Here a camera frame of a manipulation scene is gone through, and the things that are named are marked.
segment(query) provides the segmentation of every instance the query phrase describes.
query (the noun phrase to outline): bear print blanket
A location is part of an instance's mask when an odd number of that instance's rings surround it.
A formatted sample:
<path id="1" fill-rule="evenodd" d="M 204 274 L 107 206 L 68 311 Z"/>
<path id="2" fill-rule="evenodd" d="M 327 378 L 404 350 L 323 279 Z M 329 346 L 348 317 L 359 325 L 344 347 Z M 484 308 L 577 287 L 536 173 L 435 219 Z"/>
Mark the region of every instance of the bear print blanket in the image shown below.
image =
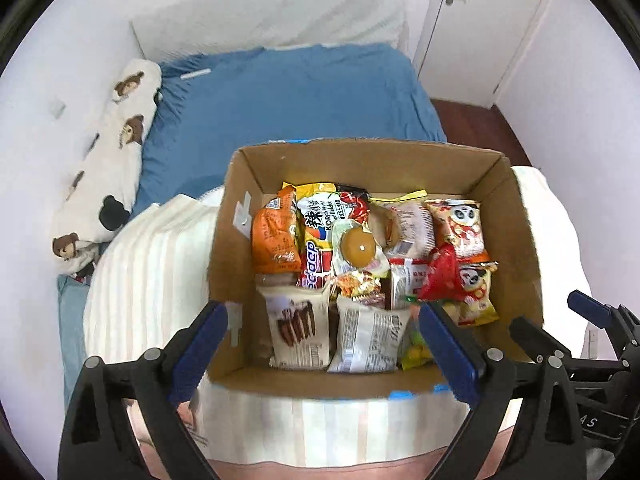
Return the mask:
<path id="1" fill-rule="evenodd" d="M 112 240 L 129 219 L 161 80 L 156 63 L 134 59 L 114 86 L 100 130 L 54 216 L 52 250 L 63 274 L 89 275 L 98 244 Z"/>

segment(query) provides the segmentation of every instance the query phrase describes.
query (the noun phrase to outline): door frame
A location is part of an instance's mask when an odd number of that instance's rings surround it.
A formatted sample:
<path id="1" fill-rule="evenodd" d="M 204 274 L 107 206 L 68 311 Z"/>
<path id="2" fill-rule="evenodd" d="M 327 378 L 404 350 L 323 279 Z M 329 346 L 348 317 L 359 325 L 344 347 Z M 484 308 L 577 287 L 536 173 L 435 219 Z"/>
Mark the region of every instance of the door frame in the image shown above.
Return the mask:
<path id="1" fill-rule="evenodd" d="M 420 77 L 420 72 L 422 71 L 422 67 L 424 66 L 424 61 L 427 57 L 427 51 L 429 49 L 429 45 L 431 43 L 431 39 L 433 38 L 433 33 L 436 28 L 436 22 L 438 21 L 438 17 L 440 15 L 440 9 L 442 7 L 442 3 L 444 0 L 429 0 L 429 7 L 427 8 L 427 14 L 424 19 L 424 26 L 422 28 L 422 32 L 420 34 L 420 40 L 418 40 L 418 46 L 415 51 L 414 56 L 414 69 Z M 507 65 L 507 69 L 504 74 L 500 78 L 500 82 L 494 89 L 491 97 L 488 102 L 485 103 L 487 108 L 490 108 L 495 104 L 498 100 L 501 92 L 509 85 L 513 74 L 518 67 L 520 61 L 523 59 L 526 54 L 531 40 L 535 37 L 538 29 L 540 28 L 540 24 L 544 16 L 546 15 L 546 11 L 548 9 L 549 3 L 551 0 L 540 0 L 538 3 L 538 7 L 531 18 L 529 25 L 527 25 L 527 30 L 520 41 L 516 52 L 514 52 L 513 57 L 511 58 L 509 64 Z"/>

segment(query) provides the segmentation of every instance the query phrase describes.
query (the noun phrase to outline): white wall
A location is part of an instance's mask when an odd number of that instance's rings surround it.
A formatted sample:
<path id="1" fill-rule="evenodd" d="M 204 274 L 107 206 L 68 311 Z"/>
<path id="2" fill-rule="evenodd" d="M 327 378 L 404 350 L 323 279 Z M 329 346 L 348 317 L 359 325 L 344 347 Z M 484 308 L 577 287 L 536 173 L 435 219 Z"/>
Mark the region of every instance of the white wall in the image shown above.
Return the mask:
<path id="1" fill-rule="evenodd" d="M 497 101 L 575 225 L 594 297 L 636 314 L 639 103 L 640 70 L 589 0 L 551 1 Z"/>
<path id="2" fill-rule="evenodd" d="M 56 0 L 0 77 L 0 398 L 18 442 L 56 477 L 63 423 L 55 260 L 49 225 L 126 62 L 128 19 L 147 0 Z M 415 51 L 429 0 L 408 0 Z M 53 100 L 66 103 L 55 120 Z"/>

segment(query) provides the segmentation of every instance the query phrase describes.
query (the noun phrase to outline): headboard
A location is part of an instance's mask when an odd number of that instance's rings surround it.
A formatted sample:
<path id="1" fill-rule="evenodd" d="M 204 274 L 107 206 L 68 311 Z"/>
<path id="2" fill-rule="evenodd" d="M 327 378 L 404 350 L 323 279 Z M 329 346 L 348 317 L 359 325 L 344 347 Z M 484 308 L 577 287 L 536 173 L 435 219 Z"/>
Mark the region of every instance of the headboard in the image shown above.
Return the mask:
<path id="1" fill-rule="evenodd" d="M 406 52 L 405 0 L 180 0 L 131 20 L 145 57 L 389 43 Z"/>

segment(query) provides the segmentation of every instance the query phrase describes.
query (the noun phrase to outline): metal screw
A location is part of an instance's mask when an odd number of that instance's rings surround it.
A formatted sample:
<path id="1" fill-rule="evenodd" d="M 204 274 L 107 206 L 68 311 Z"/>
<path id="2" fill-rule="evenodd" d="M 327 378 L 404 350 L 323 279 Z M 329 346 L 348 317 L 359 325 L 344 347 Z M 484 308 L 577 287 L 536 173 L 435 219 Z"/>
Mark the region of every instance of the metal screw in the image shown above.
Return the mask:
<path id="1" fill-rule="evenodd" d="M 150 348 L 144 353 L 144 356 L 147 361 L 155 361 L 160 357 L 161 353 L 162 351 L 159 348 Z"/>
<path id="2" fill-rule="evenodd" d="M 99 364 L 100 364 L 100 358 L 95 355 L 92 355 L 84 362 L 84 366 L 86 366 L 87 368 L 95 368 Z"/>
<path id="3" fill-rule="evenodd" d="M 555 355 L 549 356 L 549 359 L 547 360 L 547 362 L 553 368 L 559 368 L 562 366 L 562 361 L 558 359 Z"/>
<path id="4" fill-rule="evenodd" d="M 491 361 L 502 361 L 504 354 L 502 353 L 502 350 L 498 348 L 489 348 L 486 351 L 486 356 L 491 359 Z"/>

